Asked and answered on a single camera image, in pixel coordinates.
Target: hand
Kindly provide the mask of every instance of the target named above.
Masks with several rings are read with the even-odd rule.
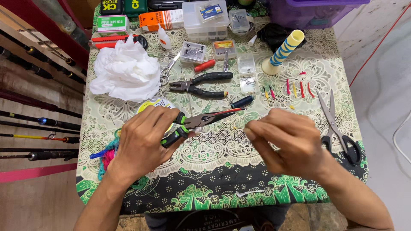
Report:
[[[316,180],[327,168],[336,164],[331,154],[322,149],[320,131],[307,116],[271,109],[259,121],[248,122],[244,132],[264,159],[268,170],[275,174]],[[275,152],[268,142],[281,150]]]
[[[128,188],[141,176],[171,158],[185,140],[183,137],[168,148],[160,145],[164,133],[180,111],[176,108],[148,106],[123,125],[116,157],[107,167],[120,185]]]

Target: pink yarn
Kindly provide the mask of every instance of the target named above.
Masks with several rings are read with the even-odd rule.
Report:
[[[109,166],[112,159],[114,159],[114,150],[108,150],[106,153],[104,153],[102,159],[104,170],[107,171],[107,166]]]

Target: lace tablecloth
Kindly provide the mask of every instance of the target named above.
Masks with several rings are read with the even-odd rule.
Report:
[[[243,37],[229,32],[228,39],[235,40],[237,53],[254,54],[260,92],[253,95],[254,101],[246,111],[204,127],[200,136],[186,140],[168,162],[131,185],[123,199],[121,214],[328,202],[327,193],[316,182],[268,172],[242,130],[248,121],[265,116],[271,108],[282,108],[310,117],[321,134],[327,134],[328,122],[318,98],[313,98],[308,92],[302,98],[299,87],[297,98],[293,94],[287,95],[287,79],[297,86],[301,81],[305,89],[309,83],[311,91],[316,95],[318,90],[326,102],[330,90],[334,90],[337,126],[342,134],[358,142],[362,148],[362,161],[359,166],[350,165],[341,154],[342,146],[335,135],[332,139],[332,155],[350,173],[366,182],[367,158],[334,30],[306,30],[307,43],[290,54],[279,74],[268,76],[261,70],[264,58],[272,55],[267,44],[257,39],[254,46],[247,45],[256,31],[269,22],[268,12],[259,2],[249,12],[255,17],[255,30]],[[95,10],[95,15],[98,14],[99,6]],[[131,29],[137,29],[138,24],[137,19],[131,19]],[[173,59],[180,51],[182,42],[187,40],[183,28],[168,30],[167,34],[172,41],[169,51],[159,45],[156,32],[143,34],[149,44],[148,55],[158,58],[162,66]],[[208,59],[212,59],[214,53],[211,42],[204,44],[207,46]],[[94,61],[98,52],[97,49],[90,50],[77,166],[76,187],[84,203],[87,203],[99,184],[99,162],[98,159],[90,159],[90,154],[103,150],[113,140],[114,131],[134,115],[138,106],[137,103],[111,98],[107,94],[93,95],[90,92],[89,84],[96,78]],[[217,60],[214,67],[204,72],[222,69],[223,60]],[[236,59],[229,60],[229,71],[234,73],[229,83],[199,85],[208,91],[228,91],[227,99],[205,100],[187,93],[170,92],[167,85],[162,86],[157,95],[172,101],[188,116],[223,111],[229,109],[231,101],[245,97],[240,91]],[[170,71],[170,82],[193,76],[193,66],[178,61]],[[271,86],[276,100],[267,100],[262,86]],[[252,193],[238,197],[236,192]]]

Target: black plastic bag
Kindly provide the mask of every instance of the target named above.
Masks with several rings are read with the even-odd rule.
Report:
[[[275,52],[293,30],[294,29],[285,28],[275,23],[269,23],[257,32],[257,38],[266,42],[270,49]],[[302,47],[306,42],[304,39],[297,48]]]

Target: glue bottle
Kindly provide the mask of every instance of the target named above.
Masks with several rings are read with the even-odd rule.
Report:
[[[158,38],[160,40],[160,45],[163,46],[165,49],[171,49],[171,40],[170,37],[166,34],[166,31],[161,28],[160,23],[158,24]]]

